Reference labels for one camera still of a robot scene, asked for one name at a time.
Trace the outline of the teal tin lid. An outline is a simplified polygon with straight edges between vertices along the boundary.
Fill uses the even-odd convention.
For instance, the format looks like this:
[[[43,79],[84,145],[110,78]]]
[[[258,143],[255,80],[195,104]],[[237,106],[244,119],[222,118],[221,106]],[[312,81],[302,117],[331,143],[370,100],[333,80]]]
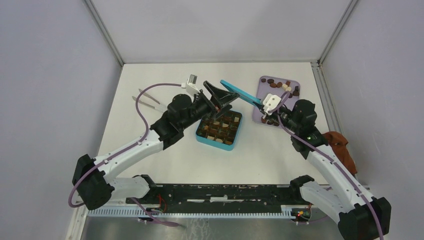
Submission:
[[[263,107],[263,104],[261,102],[260,98],[257,98],[249,93],[247,93],[246,91],[236,87],[235,85],[225,81],[225,80],[221,80],[220,84],[225,87],[229,92],[231,93],[235,93],[238,94],[239,98],[249,104],[251,104],[252,106],[255,106],[258,109],[261,109]]]

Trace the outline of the teal chocolate tin box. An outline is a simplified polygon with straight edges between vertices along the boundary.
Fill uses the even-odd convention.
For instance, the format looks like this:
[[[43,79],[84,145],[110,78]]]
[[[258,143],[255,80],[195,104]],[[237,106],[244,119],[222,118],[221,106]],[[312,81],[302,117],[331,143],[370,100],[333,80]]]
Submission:
[[[219,118],[203,118],[195,131],[199,143],[225,151],[235,148],[242,125],[243,115],[229,110]]]

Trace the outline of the metal tongs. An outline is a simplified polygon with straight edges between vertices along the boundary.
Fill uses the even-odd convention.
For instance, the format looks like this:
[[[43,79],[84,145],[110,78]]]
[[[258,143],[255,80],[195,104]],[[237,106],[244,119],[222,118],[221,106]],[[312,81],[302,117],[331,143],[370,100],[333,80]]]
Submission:
[[[136,96],[131,97],[134,101],[137,101]],[[151,109],[154,109],[155,111],[158,111],[160,113],[164,113],[167,110],[167,106],[145,92],[137,101],[139,104],[144,105],[146,107],[149,107]]]

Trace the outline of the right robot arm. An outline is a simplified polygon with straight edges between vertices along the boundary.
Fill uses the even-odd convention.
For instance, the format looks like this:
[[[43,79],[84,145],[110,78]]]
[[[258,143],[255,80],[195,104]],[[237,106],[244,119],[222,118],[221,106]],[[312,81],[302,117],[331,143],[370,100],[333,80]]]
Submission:
[[[312,164],[327,181],[325,190],[309,176],[295,179],[289,199],[295,204],[304,201],[318,207],[332,219],[345,240],[384,239],[389,232],[391,204],[384,197],[376,198],[347,170],[332,147],[316,127],[315,104],[297,100],[292,109],[282,99],[272,96],[263,101],[264,117],[278,121],[288,134],[295,150]]]

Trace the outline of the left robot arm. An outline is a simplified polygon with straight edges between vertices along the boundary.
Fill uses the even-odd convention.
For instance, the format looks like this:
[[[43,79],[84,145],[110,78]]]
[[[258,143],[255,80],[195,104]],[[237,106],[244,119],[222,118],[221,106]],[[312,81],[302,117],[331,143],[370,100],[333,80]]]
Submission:
[[[119,178],[119,174],[142,159],[159,153],[184,137],[184,130],[203,118],[217,118],[231,109],[231,102],[239,97],[235,92],[219,89],[208,81],[203,83],[211,97],[205,96],[190,83],[180,84],[186,94],[178,94],[167,105],[167,110],[145,133],[105,155],[91,158],[85,154],[76,164],[68,197],[70,207],[74,193],[78,193],[88,210],[95,210],[110,200],[137,198],[145,204],[153,203],[157,190],[143,177]]]

